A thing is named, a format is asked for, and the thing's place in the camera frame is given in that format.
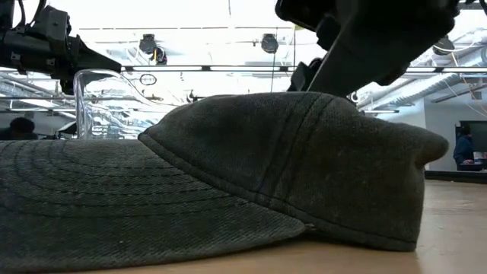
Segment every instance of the transparent plastic object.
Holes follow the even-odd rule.
[[[146,99],[129,79],[100,69],[74,79],[78,139],[137,139],[175,106]]]

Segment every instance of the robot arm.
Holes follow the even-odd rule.
[[[72,80],[82,69],[109,69],[120,72],[122,66],[89,49],[79,36],[70,37],[69,16],[53,7],[43,7],[34,16],[32,25],[12,28],[14,0],[0,3],[0,66],[20,73],[41,72],[61,80],[62,90],[72,94]]]
[[[278,0],[276,14],[316,32],[318,44],[328,51],[310,68],[300,64],[293,78],[301,83],[293,84],[303,91],[340,97],[372,81],[390,84],[453,29],[458,4],[459,0]]]

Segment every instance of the wooden table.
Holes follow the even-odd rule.
[[[415,253],[297,240],[214,259],[92,273],[486,274],[487,185],[428,181]]]

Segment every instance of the gray cap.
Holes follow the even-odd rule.
[[[193,260],[300,234],[411,251],[447,141],[312,92],[217,96],[138,140],[0,142],[0,270]]]

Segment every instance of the cap stitching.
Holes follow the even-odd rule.
[[[282,177],[282,174],[283,174],[283,171],[284,169],[288,166],[289,164],[289,161],[291,160],[291,153],[295,150],[295,146],[296,146],[296,141],[298,140],[298,136],[301,134],[301,130],[302,130],[302,127],[303,127],[303,123],[304,121],[306,120],[307,116],[310,114],[310,111],[313,109],[313,107],[315,106],[315,104],[318,102],[318,100],[322,97],[322,95],[319,95],[317,96],[314,100],[313,100],[313,103],[310,104],[310,106],[307,108],[306,110],[306,113],[304,114],[303,116],[303,119],[301,120],[300,124],[299,124],[299,127],[298,127],[298,130],[296,132],[296,134],[294,135],[294,138],[293,138],[293,141],[292,141],[292,144],[291,144],[291,150],[288,154],[288,157],[285,161],[285,164],[282,166],[282,169],[281,169],[281,172],[279,173],[279,177],[277,177],[275,179],[275,181],[279,181],[279,179]],[[291,185],[288,187],[288,190],[292,187],[292,183],[293,183],[293,180],[294,178],[291,178]],[[275,188],[277,187],[276,183],[275,183],[275,186],[274,186],[274,191],[273,191],[273,194],[275,194]],[[285,194],[285,198],[282,200],[282,202],[286,202],[286,199],[287,198],[287,193]]]
[[[43,187],[38,186],[36,184],[32,184],[31,182],[25,180],[24,177],[19,173],[19,170],[18,170],[18,163],[17,163],[18,154],[20,153],[20,151],[22,150],[22,148],[25,145],[27,145],[27,144],[29,144],[31,142],[32,141],[25,142],[16,151],[15,156],[14,156],[14,170],[15,170],[16,175],[19,176],[25,183],[28,183],[28,184],[30,184],[32,186],[37,186],[37,187],[39,187],[39,188],[42,189]],[[1,149],[0,152],[3,152],[8,146],[10,146],[13,143],[14,142],[11,142],[8,145],[4,146]],[[228,198],[228,197],[234,197],[231,194],[228,194],[227,193],[227,195],[225,195],[225,196],[213,197],[213,198],[208,198],[208,199],[193,200],[193,201],[188,201],[188,202],[169,202],[169,203],[160,203],[160,204],[159,203],[150,203],[150,204],[140,204],[140,205],[77,205],[77,204],[68,204],[68,203],[60,203],[60,202],[40,201],[38,199],[34,199],[34,198],[31,198],[31,197],[22,196],[19,193],[16,193],[15,191],[12,191],[11,188],[7,187],[5,185],[4,179],[1,179],[0,181],[2,182],[1,185],[3,186],[3,188],[5,190],[7,190],[8,192],[14,194],[16,197],[19,197],[21,199],[24,199],[24,200],[27,200],[27,201],[31,201],[31,202],[35,202],[35,203],[41,203],[41,204],[50,204],[50,205],[57,205],[57,206],[73,206],[73,207],[79,207],[79,208],[90,208],[90,207],[120,207],[120,206],[131,206],[131,207],[135,207],[136,208],[136,207],[142,207],[142,206],[176,205],[176,204],[184,204],[184,203],[191,203],[191,202],[202,202],[202,201],[207,201],[207,200],[216,200],[216,199],[223,199],[223,198]],[[203,209],[203,210],[192,211],[192,212],[165,213],[165,214],[155,214],[155,215],[95,216],[95,217],[87,217],[87,216],[66,217],[66,216],[42,215],[42,214],[37,214],[37,213],[32,213],[32,212],[22,212],[22,211],[18,211],[18,210],[16,211],[16,210],[13,210],[13,209],[8,208],[5,204],[0,205],[0,208],[6,209],[9,212],[15,212],[15,213],[20,213],[20,214],[25,214],[25,215],[44,216],[44,217],[55,217],[55,218],[136,218],[136,217],[146,217],[146,216],[180,215],[180,214],[188,214],[188,213],[207,212],[207,211],[211,211],[211,210],[225,209],[225,208],[229,208],[229,207],[237,207],[237,206],[241,206],[241,205],[244,205],[244,204],[247,204],[247,203],[248,203],[248,201],[240,201],[240,202],[238,202],[238,203],[236,203],[234,205],[231,205],[231,206],[222,206],[222,207],[217,207],[217,208],[213,208],[213,209]]]
[[[24,176],[22,176],[21,173],[18,170],[18,162],[17,162],[18,155],[19,155],[20,151],[22,150],[22,148],[25,145],[27,145],[28,143],[31,143],[31,142],[32,141],[25,142],[16,151],[16,153],[14,155],[14,170],[15,170],[15,173],[17,174],[17,176],[19,176],[25,183],[29,183],[30,185],[39,187],[40,189],[49,190],[49,191],[53,191],[53,192],[57,192],[57,193],[88,194],[88,195],[100,195],[100,196],[151,196],[151,195],[157,195],[157,194],[190,193],[190,192],[198,192],[198,191],[206,191],[206,190],[212,190],[212,189],[214,189],[214,188],[212,188],[212,187],[209,186],[209,188],[203,188],[203,189],[200,189],[200,190],[183,190],[183,191],[159,192],[159,193],[152,192],[152,193],[133,193],[133,194],[120,193],[120,194],[115,194],[115,193],[84,193],[84,192],[77,192],[77,191],[64,191],[64,190],[57,190],[57,189],[54,189],[54,188],[51,188],[51,187],[47,187],[47,186],[41,186],[41,185],[38,185],[38,184],[29,182],[29,180],[26,179]],[[30,165],[33,166],[33,167],[36,167],[36,165],[33,163],[33,158],[30,158]]]
[[[313,135],[313,132],[316,131],[317,127],[318,127],[318,122],[321,120],[321,118],[323,117],[323,114],[325,113],[325,109],[335,100],[335,98],[332,97],[331,100],[329,100],[328,102],[326,102],[326,104],[323,106],[323,108],[321,109],[320,111],[320,114],[317,115],[317,117],[315,118],[315,120],[313,121],[313,125],[311,127],[311,129],[309,130],[309,132],[307,133],[307,137],[306,137],[306,141],[304,144],[308,144],[308,142],[310,141],[310,138],[311,136]],[[307,151],[308,151],[308,148],[309,148],[309,145],[306,145],[306,147],[304,149],[301,150],[301,153],[299,154],[298,156],[298,159],[297,159],[297,164],[296,166],[294,167],[294,170],[292,171],[292,175],[291,175],[291,184],[289,185],[289,188],[287,189],[287,193],[285,194],[285,197],[284,197],[284,201],[287,203],[288,202],[288,197],[290,195],[290,192],[291,190],[294,188],[294,185],[296,184],[296,177],[298,175],[298,171],[301,169],[301,166],[303,164],[303,157],[307,154]]]
[[[287,127],[287,125],[289,124],[289,120],[291,120],[291,117],[294,115],[294,109],[296,108],[296,106],[298,104],[300,104],[304,98],[308,95],[308,93],[304,94],[303,96],[301,96],[301,99],[298,101],[298,102],[295,102],[294,105],[292,106],[291,110],[289,111],[289,114],[288,116],[286,117],[286,120],[284,121],[284,125],[282,126],[281,128],[281,132],[279,133],[279,137],[278,137],[278,141],[276,142],[275,144],[275,147],[274,147],[274,151],[272,152],[272,157],[271,157],[271,161],[269,162],[269,164],[267,165],[267,168],[266,168],[266,171],[264,172],[264,176],[262,178],[262,180],[260,181],[259,183],[259,186],[257,187],[257,192],[259,192],[260,190],[262,190],[262,188],[264,187],[264,182],[266,181],[267,179],[267,176],[269,175],[269,169],[272,165],[272,163],[275,161],[275,158],[277,157],[277,152],[279,151],[279,144],[281,144],[282,142],[282,136],[284,135],[284,133],[286,132],[285,129]],[[283,165],[283,167],[281,168],[281,172],[282,170],[284,169],[285,165],[286,165],[287,161],[285,162],[285,164]]]
[[[344,229],[348,229],[348,230],[350,230],[350,231],[359,232],[359,233],[362,233],[362,234],[374,235],[374,236],[377,236],[377,237],[382,237],[382,238],[384,238],[384,239],[391,239],[391,240],[396,240],[396,241],[402,241],[402,242],[404,242],[404,243],[416,243],[415,241],[409,241],[409,240],[404,240],[404,239],[401,239],[401,238],[389,237],[389,236],[384,236],[384,235],[381,235],[381,234],[375,234],[375,233],[371,233],[371,232],[364,232],[364,231],[360,231],[360,230],[358,230],[358,229],[356,229],[356,228],[350,228],[350,227],[347,227],[347,226],[345,226],[345,225],[341,225],[341,224],[335,223],[335,222],[333,222],[333,221],[328,221],[328,220],[323,219],[323,218],[321,218],[321,217],[318,217],[318,216],[312,215],[312,214],[310,214],[310,213],[308,213],[308,212],[304,211],[303,209],[300,209],[300,208],[298,208],[297,206],[292,205],[292,204],[291,204],[291,203],[289,203],[289,202],[286,202],[286,201],[285,201],[285,200],[283,200],[283,199],[280,199],[280,198],[277,198],[277,197],[274,197],[274,196],[269,196],[269,195],[266,195],[266,194],[264,194],[264,193],[258,193],[258,192],[253,191],[253,190],[247,190],[247,189],[243,188],[242,186],[239,186],[239,185],[237,185],[237,184],[234,184],[234,183],[229,182],[229,181],[228,181],[228,180],[226,180],[225,178],[222,178],[222,177],[220,177],[220,176],[218,176],[218,175],[210,174],[209,172],[204,171],[203,169],[201,169],[201,168],[200,168],[200,167],[198,167],[197,165],[194,165],[194,164],[192,164],[192,163],[189,163],[187,160],[182,159],[182,158],[181,158],[181,157],[179,157],[179,156],[176,156],[176,155],[175,155],[175,154],[174,154],[172,151],[170,151],[169,149],[167,149],[167,148],[166,148],[164,145],[162,145],[162,144],[161,144],[161,143],[160,143],[158,140],[153,139],[151,136],[149,136],[149,135],[147,135],[147,134],[146,134],[145,136],[146,136],[147,138],[150,138],[150,140],[152,140],[153,142],[155,142],[155,143],[159,144],[159,145],[160,145],[160,146],[161,146],[161,147],[162,147],[164,150],[166,150],[166,151],[170,152],[170,153],[171,153],[172,155],[174,155],[176,158],[179,158],[180,160],[184,161],[185,163],[187,163],[187,164],[188,164],[188,165],[190,165],[191,167],[195,167],[195,168],[196,168],[196,169],[198,169],[198,171],[199,171],[199,172],[201,172],[201,173],[208,174],[208,175],[210,175],[210,176],[212,176],[212,177],[215,177],[215,178],[217,178],[217,179],[219,179],[219,180],[224,181],[225,183],[229,183],[229,184],[231,184],[231,185],[233,185],[233,186],[235,186],[235,187],[238,187],[238,188],[240,188],[240,189],[242,189],[242,190],[245,190],[245,191],[248,191],[248,192],[250,192],[250,193],[253,193],[253,194],[259,194],[259,195],[262,195],[262,196],[265,196],[265,197],[268,197],[268,198],[271,198],[271,199],[276,199],[276,200],[278,200],[279,202],[284,202],[284,203],[286,203],[288,206],[292,207],[293,209],[297,209],[297,210],[299,210],[299,211],[301,211],[301,212],[305,213],[306,215],[309,215],[309,216],[310,216],[310,217],[312,217],[312,218],[317,218],[317,219],[319,219],[319,220],[321,220],[321,221],[324,221],[324,222],[327,222],[327,223],[329,223],[329,224],[331,224],[331,225],[335,225],[335,226],[337,226],[337,227],[344,228]],[[255,205],[258,205],[258,206],[262,206],[262,205],[260,205],[260,204],[258,204],[258,203],[256,203],[256,202],[251,202],[251,203],[253,203],[253,204],[255,204]]]
[[[5,151],[5,149],[7,149],[9,146],[11,146],[11,145],[13,145],[13,144],[15,144],[15,143],[18,143],[18,142],[20,142],[20,140],[19,140],[19,141],[10,141],[10,142],[8,142],[8,144],[7,144],[7,145],[4,145],[4,146],[2,147],[2,149],[0,150],[0,158],[2,158],[1,156],[2,156],[2,154],[3,154],[3,151]]]
[[[160,217],[160,216],[168,216],[168,215],[188,215],[188,214],[199,214],[203,212],[212,212],[212,211],[218,211],[222,209],[231,209],[235,208],[238,206],[244,206],[250,202],[248,201],[241,201],[237,202],[234,205],[226,205],[222,207],[217,207],[213,209],[202,209],[202,210],[195,210],[195,211],[188,211],[188,212],[174,212],[174,213],[164,213],[164,214],[147,214],[147,215],[113,215],[113,216],[59,216],[59,215],[48,215],[48,214],[40,214],[40,213],[33,213],[33,212],[25,212],[22,210],[14,210],[9,207],[7,207],[5,204],[0,204],[0,208],[5,209],[8,212],[13,212],[15,214],[19,215],[30,215],[34,217],[44,217],[44,218],[59,218],[59,219],[64,219],[64,218],[73,218],[73,219],[81,219],[81,218],[92,218],[92,219],[115,219],[115,218],[147,218],[147,217]]]
[[[51,149],[52,146],[53,146],[53,142],[51,142],[49,144],[49,151],[50,151],[50,149]],[[49,163],[53,167],[56,167],[56,168],[58,168],[60,170],[63,170],[63,171],[66,171],[66,172],[72,172],[72,173],[75,173],[75,174],[89,175],[89,176],[93,176],[93,177],[174,177],[174,176],[186,175],[185,173],[181,173],[181,174],[165,174],[165,175],[164,174],[163,175],[161,175],[161,174],[150,174],[150,175],[143,175],[143,176],[120,176],[120,175],[113,175],[113,174],[88,174],[88,173],[80,172],[78,170],[70,170],[70,169],[67,169],[65,167],[61,167],[61,166],[55,164],[53,162],[53,158],[50,157],[50,156],[48,156],[48,160],[49,160]]]
[[[60,170],[63,170],[62,168],[59,168],[56,164],[54,163],[51,163],[49,162],[53,167],[56,167]],[[33,164],[33,167],[37,170],[40,170],[42,171],[43,169],[41,167],[38,167],[36,164]],[[75,173],[75,174],[81,174],[81,175],[87,175],[89,177],[106,177],[106,178],[122,178],[124,176],[106,176],[106,175],[98,175],[98,174],[85,174],[85,173],[82,173],[82,172],[73,172],[71,170],[63,170],[65,172],[71,172],[71,173]],[[48,174],[43,174],[45,177],[48,177],[50,179],[54,179],[54,180],[58,180],[59,182],[71,182],[71,180],[63,180],[62,178],[56,178],[56,177],[52,177]],[[189,177],[191,177],[190,175],[188,174],[173,174],[173,175],[169,175],[169,176],[152,176],[153,178],[154,177],[160,177],[160,178],[167,178],[167,177],[175,177],[175,176],[183,176],[183,175],[187,175]],[[146,175],[143,175],[143,176],[129,176],[129,178],[150,178],[149,176],[146,176]],[[87,181],[84,181],[84,180],[77,180],[77,182],[79,183],[83,183],[85,185],[93,185],[93,186],[99,186],[99,185],[108,185],[108,183],[94,183],[94,182],[87,182]],[[167,183],[168,185],[177,185],[177,184],[185,184],[185,183],[192,183],[191,180],[187,180],[187,181],[184,181],[184,182],[179,182],[179,183]],[[137,184],[134,184],[134,183],[110,183],[109,185],[110,186],[157,186],[159,185],[160,183],[137,183]]]
[[[175,167],[124,167],[124,166],[120,166],[120,167],[111,167],[111,166],[96,166],[94,164],[86,164],[86,163],[81,163],[79,161],[74,161],[72,160],[68,154],[65,152],[65,147],[66,147],[66,144],[68,143],[68,141],[62,141],[62,149],[61,149],[61,155],[66,159],[68,160],[69,162],[73,163],[73,164],[77,164],[77,165],[81,165],[81,166],[85,166],[85,167],[95,167],[95,168],[115,168],[115,169],[155,169],[155,170],[159,170],[159,169],[170,169],[170,168],[175,168]]]

